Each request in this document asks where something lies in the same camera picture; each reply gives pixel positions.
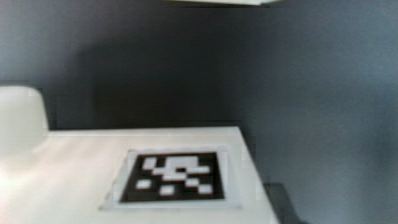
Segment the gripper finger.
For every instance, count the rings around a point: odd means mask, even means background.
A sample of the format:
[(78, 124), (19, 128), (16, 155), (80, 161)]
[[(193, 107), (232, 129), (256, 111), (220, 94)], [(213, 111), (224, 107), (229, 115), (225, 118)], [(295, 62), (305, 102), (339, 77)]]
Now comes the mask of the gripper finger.
[(284, 185), (280, 183), (266, 183), (264, 190), (279, 223), (309, 224), (298, 217)]

